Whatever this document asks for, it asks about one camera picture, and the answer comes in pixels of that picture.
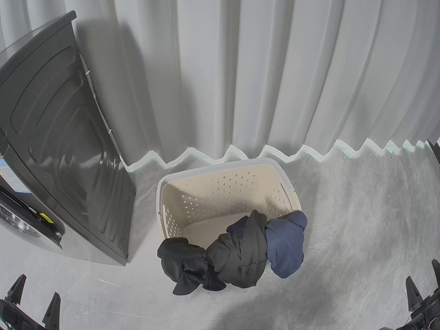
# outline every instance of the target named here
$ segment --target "yellow warning sticker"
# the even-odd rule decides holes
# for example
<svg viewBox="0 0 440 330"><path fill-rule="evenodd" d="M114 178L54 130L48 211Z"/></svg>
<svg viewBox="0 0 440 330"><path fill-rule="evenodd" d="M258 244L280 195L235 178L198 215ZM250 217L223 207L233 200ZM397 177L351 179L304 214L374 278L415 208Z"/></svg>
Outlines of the yellow warning sticker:
<svg viewBox="0 0 440 330"><path fill-rule="evenodd" d="M40 215L42 216L42 217L44 217L46 220L47 220L47 222L48 223L54 223L46 214L43 214L42 212L40 213Z"/></svg>

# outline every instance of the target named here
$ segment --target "white curtain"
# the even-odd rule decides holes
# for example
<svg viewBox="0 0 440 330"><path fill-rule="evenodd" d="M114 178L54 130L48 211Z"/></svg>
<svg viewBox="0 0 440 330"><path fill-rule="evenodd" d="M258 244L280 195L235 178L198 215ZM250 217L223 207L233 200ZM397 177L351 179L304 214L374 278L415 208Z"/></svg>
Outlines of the white curtain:
<svg viewBox="0 0 440 330"><path fill-rule="evenodd" d="M75 10L127 164L230 144L326 154L440 136L439 0L0 0L0 50Z"/></svg>

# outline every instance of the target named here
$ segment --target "washing machine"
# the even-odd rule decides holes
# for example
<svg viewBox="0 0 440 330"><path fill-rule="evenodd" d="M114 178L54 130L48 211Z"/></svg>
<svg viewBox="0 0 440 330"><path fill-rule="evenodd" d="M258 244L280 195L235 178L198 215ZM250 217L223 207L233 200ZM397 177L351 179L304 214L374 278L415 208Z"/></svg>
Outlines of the washing machine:
<svg viewBox="0 0 440 330"><path fill-rule="evenodd" d="M135 186L88 84L75 18L60 16L0 53L0 230L125 265Z"/></svg>

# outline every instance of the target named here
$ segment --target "gray marble floor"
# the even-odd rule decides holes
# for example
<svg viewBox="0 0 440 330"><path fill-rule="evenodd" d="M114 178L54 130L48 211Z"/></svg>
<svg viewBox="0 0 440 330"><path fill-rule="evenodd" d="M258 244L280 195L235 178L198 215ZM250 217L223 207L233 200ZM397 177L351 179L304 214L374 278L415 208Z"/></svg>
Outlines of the gray marble floor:
<svg viewBox="0 0 440 330"><path fill-rule="evenodd" d="M436 287L440 258L440 165L428 146L349 158L338 148L317 162L300 152L284 168L308 217L300 270L287 279L266 267L256 287L201 287L173 296L156 256L157 183L209 165L190 155L172 168L152 161L134 173L137 198L126 267L77 261L0 235L0 294L28 276L22 308L40 320L53 292L62 329L379 329L409 316L405 278L423 296ZM233 155L228 160L237 160Z"/></svg>

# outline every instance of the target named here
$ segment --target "laundry basket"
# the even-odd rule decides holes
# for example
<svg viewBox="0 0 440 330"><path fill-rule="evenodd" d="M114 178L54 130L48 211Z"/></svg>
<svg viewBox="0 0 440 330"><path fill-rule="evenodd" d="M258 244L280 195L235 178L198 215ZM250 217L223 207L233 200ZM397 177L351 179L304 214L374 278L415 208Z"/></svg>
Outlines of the laundry basket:
<svg viewBox="0 0 440 330"><path fill-rule="evenodd" d="M167 175L157 186L156 209L163 239L186 237L207 248L254 209L270 220L301 205L281 166L258 158Z"/></svg>

